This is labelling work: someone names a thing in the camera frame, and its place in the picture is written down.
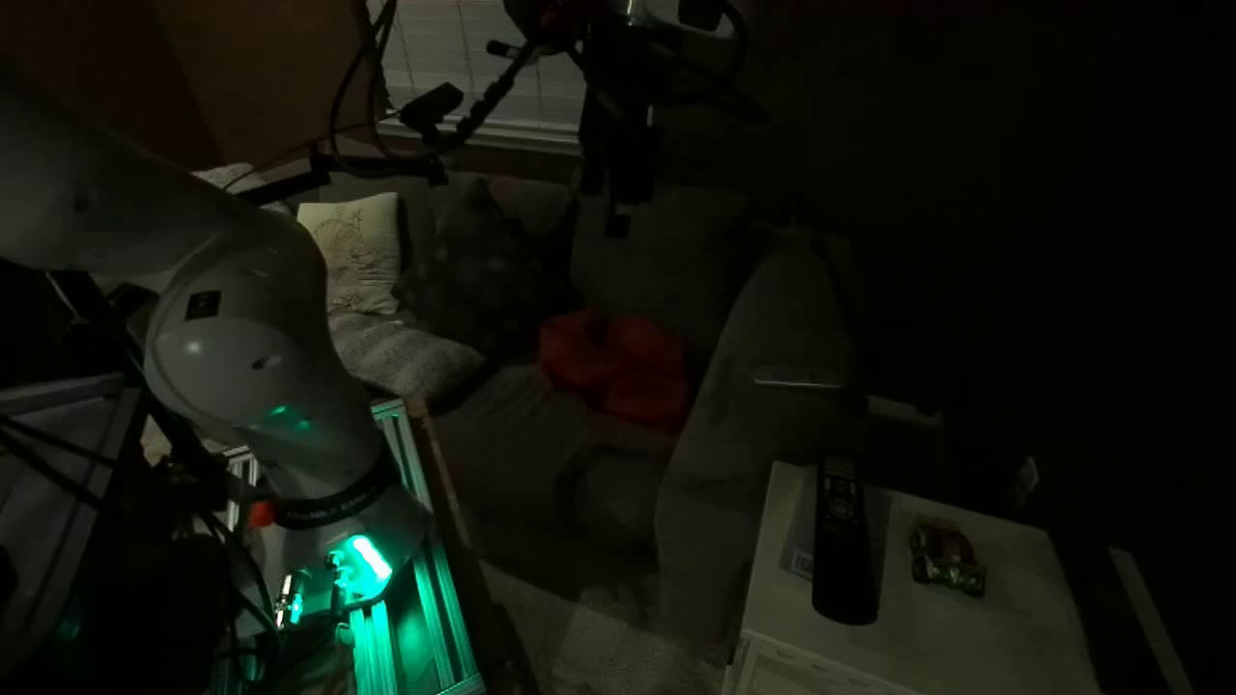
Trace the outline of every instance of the black remote control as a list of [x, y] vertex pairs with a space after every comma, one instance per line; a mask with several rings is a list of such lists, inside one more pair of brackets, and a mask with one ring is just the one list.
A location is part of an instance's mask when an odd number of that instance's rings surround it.
[[810, 608], [824, 619], [849, 626], [868, 626], [882, 610], [854, 460], [825, 460], [816, 467]]

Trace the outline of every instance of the red cloth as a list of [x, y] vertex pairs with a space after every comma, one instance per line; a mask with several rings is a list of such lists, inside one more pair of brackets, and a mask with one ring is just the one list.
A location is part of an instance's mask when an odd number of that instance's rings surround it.
[[540, 371], [599, 412], [650, 429], [686, 421], [686, 348], [641, 317], [563, 313], [540, 323]]

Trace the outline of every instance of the gray couch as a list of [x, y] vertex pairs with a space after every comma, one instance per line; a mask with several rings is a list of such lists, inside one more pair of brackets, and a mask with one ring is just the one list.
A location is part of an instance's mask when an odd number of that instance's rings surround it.
[[[434, 227], [453, 188], [402, 184], [408, 219]], [[563, 210], [554, 184], [493, 180], [493, 196], [525, 227]], [[735, 196], [670, 188], [627, 238], [582, 201], [570, 279], [586, 306], [686, 340], [702, 373], [691, 416], [679, 438], [606, 421], [556, 395], [537, 363], [503, 363], [435, 412], [471, 532], [485, 561], [563, 595], [641, 588], [650, 628], [726, 659], [770, 465], [847, 439], [836, 395], [752, 385], [760, 366], [847, 371], [825, 261], [809, 242], [758, 234]]]

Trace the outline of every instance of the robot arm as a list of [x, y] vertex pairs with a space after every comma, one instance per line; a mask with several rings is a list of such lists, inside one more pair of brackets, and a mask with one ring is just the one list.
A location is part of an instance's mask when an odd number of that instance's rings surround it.
[[147, 385], [197, 429], [258, 451], [278, 521], [326, 551], [370, 532], [408, 556], [424, 514], [398, 487], [364, 390], [326, 330], [326, 261], [250, 210], [75, 121], [0, 73], [0, 260], [158, 295]]

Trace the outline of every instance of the white table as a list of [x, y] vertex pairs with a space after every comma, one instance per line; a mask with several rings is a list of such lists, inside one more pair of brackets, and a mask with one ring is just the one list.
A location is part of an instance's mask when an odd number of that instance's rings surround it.
[[[885, 550], [872, 550], [882, 619], [872, 626], [818, 619], [810, 578], [788, 573], [801, 514], [810, 521], [809, 471], [774, 465], [743, 646], [726, 672], [730, 695], [1102, 690], [1051, 538], [958, 507], [868, 489], [872, 538], [885, 538]], [[945, 521], [971, 538], [990, 573], [985, 600], [913, 578], [906, 538], [919, 521]]]

